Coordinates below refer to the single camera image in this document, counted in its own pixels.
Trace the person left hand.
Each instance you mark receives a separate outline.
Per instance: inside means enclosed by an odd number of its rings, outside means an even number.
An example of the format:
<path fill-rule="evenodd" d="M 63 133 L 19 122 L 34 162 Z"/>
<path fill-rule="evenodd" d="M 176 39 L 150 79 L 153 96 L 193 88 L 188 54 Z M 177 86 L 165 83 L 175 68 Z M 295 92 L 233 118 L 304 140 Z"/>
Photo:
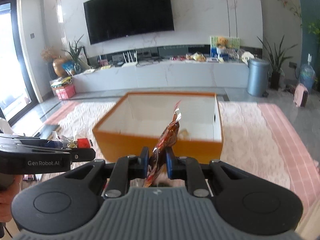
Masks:
<path fill-rule="evenodd" d="M 0 194 L 0 221 L 7 223 L 11 221 L 11 203 L 14 197 L 20 192 L 23 176 L 15 175 L 12 184 Z"/>

